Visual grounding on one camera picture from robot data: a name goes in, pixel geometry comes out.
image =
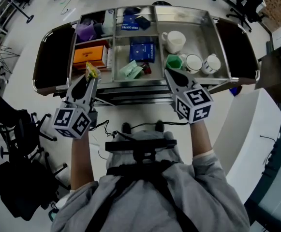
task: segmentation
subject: yellow object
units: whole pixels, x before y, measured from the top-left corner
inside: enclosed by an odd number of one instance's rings
[[[86,62],[86,81],[88,82],[90,78],[101,79],[101,72],[94,67],[90,62]]]

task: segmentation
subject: orange box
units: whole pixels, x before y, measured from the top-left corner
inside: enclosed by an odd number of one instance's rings
[[[77,69],[85,69],[88,61],[95,67],[106,67],[107,55],[108,49],[104,45],[77,49],[74,52],[73,66]]]

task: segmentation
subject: green packet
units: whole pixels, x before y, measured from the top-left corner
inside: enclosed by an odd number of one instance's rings
[[[136,61],[133,60],[129,64],[125,65],[123,68],[119,70],[119,73],[124,76],[127,80],[133,80],[137,77],[137,75],[143,70],[142,67],[136,64]]]

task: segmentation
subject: coffee mug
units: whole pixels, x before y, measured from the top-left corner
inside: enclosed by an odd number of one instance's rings
[[[171,54],[181,51],[186,41],[184,34],[179,31],[164,32],[161,37],[166,41],[165,48]]]
[[[214,74],[221,68],[221,61],[215,54],[211,54],[206,58],[204,65],[202,67],[202,72],[204,74],[210,75]]]
[[[185,59],[186,67],[189,69],[191,74],[196,74],[203,67],[203,61],[200,57],[195,54],[190,54]]]

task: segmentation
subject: person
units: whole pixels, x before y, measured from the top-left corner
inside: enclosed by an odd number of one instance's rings
[[[166,189],[148,181],[157,176],[151,171],[147,178],[131,182],[118,195],[114,195],[114,190],[119,189],[121,177],[108,172],[122,165],[136,166],[133,154],[110,153],[106,163],[107,175],[97,182],[90,161],[88,133],[80,140],[73,139],[71,187],[74,191],[56,215],[51,231],[249,231],[246,210],[234,188],[226,181],[204,122],[196,122],[190,127],[191,165],[182,162],[176,146],[156,153],[156,162],[167,160],[171,163],[162,172],[167,181]],[[124,123],[122,128],[123,135],[136,140],[173,139],[172,133],[163,132],[163,123],[157,123],[155,131],[134,134],[131,134],[129,124]],[[126,140],[120,135],[114,139]]]

